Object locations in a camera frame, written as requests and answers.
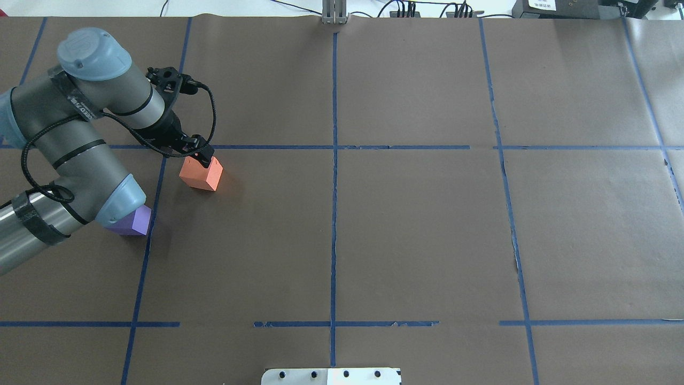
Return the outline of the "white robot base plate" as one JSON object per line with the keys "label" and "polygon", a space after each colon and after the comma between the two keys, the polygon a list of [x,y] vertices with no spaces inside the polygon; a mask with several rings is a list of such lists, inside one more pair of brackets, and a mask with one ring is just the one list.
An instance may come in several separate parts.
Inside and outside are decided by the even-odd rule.
{"label": "white robot base plate", "polygon": [[272,368],[261,384],[402,384],[402,376],[391,367]]}

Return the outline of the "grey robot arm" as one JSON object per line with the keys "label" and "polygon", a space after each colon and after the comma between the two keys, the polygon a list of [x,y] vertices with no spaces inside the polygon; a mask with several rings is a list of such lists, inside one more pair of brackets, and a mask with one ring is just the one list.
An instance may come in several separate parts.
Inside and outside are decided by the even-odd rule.
{"label": "grey robot arm", "polygon": [[143,73],[110,33],[71,32],[59,63],[2,94],[2,136],[20,150],[30,188],[2,205],[2,274],[91,222],[109,227],[134,213],[146,194],[93,125],[108,118],[166,158],[209,168],[210,138],[188,135],[173,111],[180,94],[210,88],[173,67]]}

